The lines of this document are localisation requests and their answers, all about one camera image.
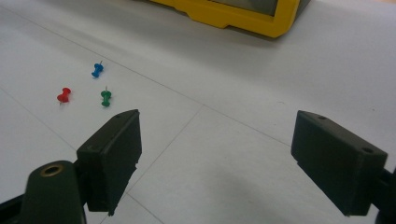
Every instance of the red push pin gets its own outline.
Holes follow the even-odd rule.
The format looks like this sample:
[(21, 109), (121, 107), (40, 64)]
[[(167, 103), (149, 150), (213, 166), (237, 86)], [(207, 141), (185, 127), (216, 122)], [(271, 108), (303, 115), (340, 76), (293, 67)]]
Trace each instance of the red push pin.
[(58, 95), (58, 97), (57, 97), (58, 100), (59, 100), (59, 102), (61, 102), (61, 103), (67, 103), (67, 102), (69, 102), (69, 94), (70, 94), (70, 92), (72, 92), (72, 91), (70, 91), (69, 88), (63, 88), (62, 91), (63, 91), (63, 93), (60, 94), (60, 95)]

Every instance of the brass insert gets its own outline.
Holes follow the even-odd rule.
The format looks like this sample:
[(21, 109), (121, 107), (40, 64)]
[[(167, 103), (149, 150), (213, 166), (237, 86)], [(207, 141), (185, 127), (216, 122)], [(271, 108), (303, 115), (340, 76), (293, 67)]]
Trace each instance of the brass insert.
[(40, 174), (43, 177), (49, 177), (59, 174), (64, 167), (61, 164), (51, 164), (41, 170)]

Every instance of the green push pin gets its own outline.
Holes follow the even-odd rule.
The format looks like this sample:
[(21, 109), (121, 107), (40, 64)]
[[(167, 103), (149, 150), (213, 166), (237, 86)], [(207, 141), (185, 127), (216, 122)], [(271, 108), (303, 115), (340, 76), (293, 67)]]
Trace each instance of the green push pin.
[(110, 102), (109, 102), (108, 100), (109, 100), (110, 97), (111, 97), (111, 91), (108, 91), (108, 90), (107, 90), (107, 87), (106, 87), (106, 90), (105, 90), (105, 91), (102, 91), (100, 94), (101, 94), (102, 97), (103, 97), (102, 106), (105, 106), (105, 107), (110, 106)]

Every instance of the push pin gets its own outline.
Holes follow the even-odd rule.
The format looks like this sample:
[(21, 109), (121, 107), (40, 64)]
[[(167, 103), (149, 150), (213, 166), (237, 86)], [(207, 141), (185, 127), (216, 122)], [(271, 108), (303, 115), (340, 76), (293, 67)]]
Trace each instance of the push pin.
[(100, 63), (96, 63), (93, 67), (95, 67), (95, 71), (92, 72), (94, 77), (99, 77), (99, 73), (103, 71), (102, 61)]
[(63, 91), (63, 93), (60, 94), (60, 95), (58, 95), (58, 97), (57, 97), (58, 100), (59, 100), (59, 102), (61, 102), (61, 103), (67, 103), (67, 102), (69, 102), (69, 94), (70, 94), (70, 92), (72, 92), (72, 91), (70, 91), (69, 88), (63, 88), (62, 91)]
[(105, 106), (105, 107), (110, 106), (109, 99), (110, 99), (110, 97), (111, 97), (111, 91), (108, 91), (108, 90), (107, 90), (107, 87), (106, 87), (106, 90), (105, 90), (105, 91), (102, 91), (100, 94), (101, 94), (102, 97), (103, 97), (102, 106)]

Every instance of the yellow plastic container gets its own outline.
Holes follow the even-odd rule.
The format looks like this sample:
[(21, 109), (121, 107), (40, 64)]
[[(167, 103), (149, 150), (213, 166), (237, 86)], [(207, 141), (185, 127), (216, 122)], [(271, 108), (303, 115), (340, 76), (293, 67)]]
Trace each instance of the yellow plastic container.
[(215, 27), (234, 26), (257, 34), (279, 37), (293, 25), (309, 0), (277, 0), (275, 15), (266, 15), (208, 0), (150, 0), (186, 12), (194, 21)]

